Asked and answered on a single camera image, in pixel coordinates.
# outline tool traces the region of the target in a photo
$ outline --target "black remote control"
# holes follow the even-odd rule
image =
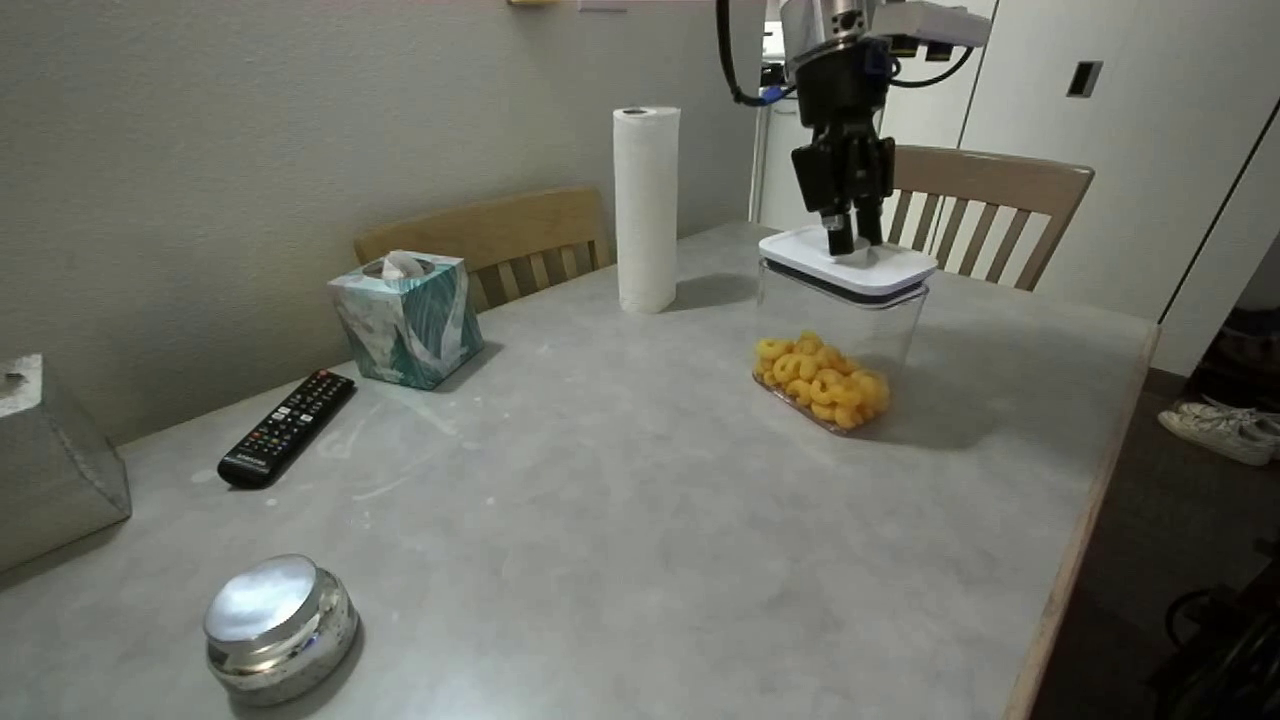
[[[218,474],[237,490],[270,490],[348,396],[356,396],[348,376],[312,374],[218,466]]]

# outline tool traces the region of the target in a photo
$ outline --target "paper towel roll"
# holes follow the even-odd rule
[[[649,318],[678,299],[681,107],[612,113],[616,292]]]

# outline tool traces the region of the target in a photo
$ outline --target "tin lid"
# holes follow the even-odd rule
[[[303,558],[278,558],[233,575],[208,604],[212,643],[255,643],[288,638],[316,604],[320,568]]]

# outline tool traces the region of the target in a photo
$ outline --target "wall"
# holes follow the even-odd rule
[[[1163,318],[1280,96],[1277,27],[1277,0],[999,5],[965,147],[1097,170],[1042,292]]]
[[[939,0],[950,7],[965,7],[974,16],[999,20],[999,0]],[[902,62],[902,80],[927,80],[952,68],[952,62],[924,62],[924,49],[908,62]],[[893,88],[883,104],[883,137],[898,137],[902,145],[939,145],[958,147],[967,117],[967,102],[982,85],[982,74],[987,64],[987,52],[978,49],[967,64],[932,88]]]
[[[759,49],[763,0],[736,0]],[[0,5],[0,358],[47,352],[124,440],[346,358],[351,235],[590,180],[610,113],[681,104],[681,229],[745,217],[754,113],[714,0]]]

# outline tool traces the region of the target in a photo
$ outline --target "wooden chair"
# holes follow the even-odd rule
[[[932,253],[959,277],[1033,292],[1088,185],[1092,170],[1078,164],[902,145],[887,243]]]
[[[591,190],[448,210],[356,239],[364,264],[391,247],[465,258],[476,313],[610,264]]]

